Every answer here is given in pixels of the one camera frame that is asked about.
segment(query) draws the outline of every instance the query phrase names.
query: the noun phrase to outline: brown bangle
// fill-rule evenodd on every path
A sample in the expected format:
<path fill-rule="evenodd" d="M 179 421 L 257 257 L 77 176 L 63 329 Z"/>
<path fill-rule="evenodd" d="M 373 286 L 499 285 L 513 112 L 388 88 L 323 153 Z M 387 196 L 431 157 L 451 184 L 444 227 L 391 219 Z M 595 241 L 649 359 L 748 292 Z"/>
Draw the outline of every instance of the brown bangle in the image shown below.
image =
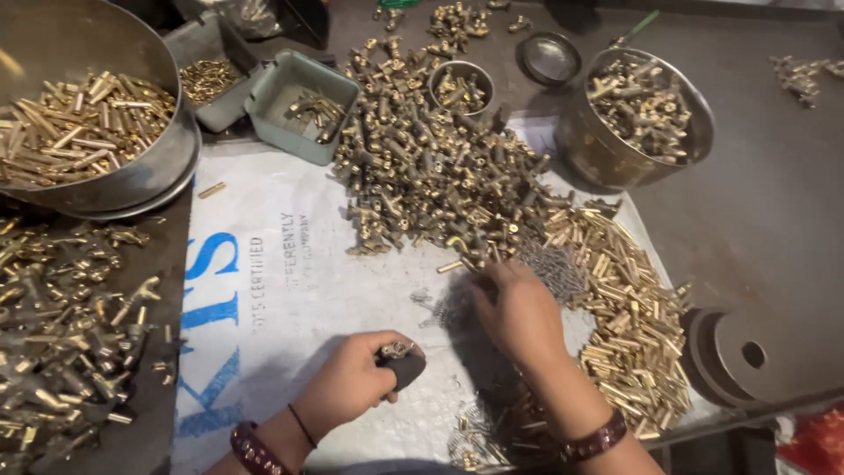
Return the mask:
<path fill-rule="evenodd" d="M 563 444 L 560 458 L 565 463 L 579 463 L 599 456 L 618 444 L 627 434 L 625 416 L 618 409 L 613 409 L 609 422 L 595 432 L 578 440 Z"/>
<path fill-rule="evenodd" d="M 235 459 L 251 475 L 294 475 L 257 437 L 257 427 L 253 421 L 244 421 L 231 431 Z"/>

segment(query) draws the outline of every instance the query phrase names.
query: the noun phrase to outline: black rubber grip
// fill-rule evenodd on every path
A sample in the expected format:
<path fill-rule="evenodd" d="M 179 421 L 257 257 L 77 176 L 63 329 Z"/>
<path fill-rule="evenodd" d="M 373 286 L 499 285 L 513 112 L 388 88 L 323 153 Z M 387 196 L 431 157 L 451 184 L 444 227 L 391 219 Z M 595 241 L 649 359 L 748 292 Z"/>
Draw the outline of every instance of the black rubber grip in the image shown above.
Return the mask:
<path fill-rule="evenodd" d="M 410 386 L 410 383 L 414 382 L 416 378 L 419 378 L 419 375 L 425 371 L 425 365 L 424 358 L 408 354 L 404 358 L 386 361 L 383 368 L 390 368 L 396 374 L 396 387 L 393 390 L 399 392 Z"/>

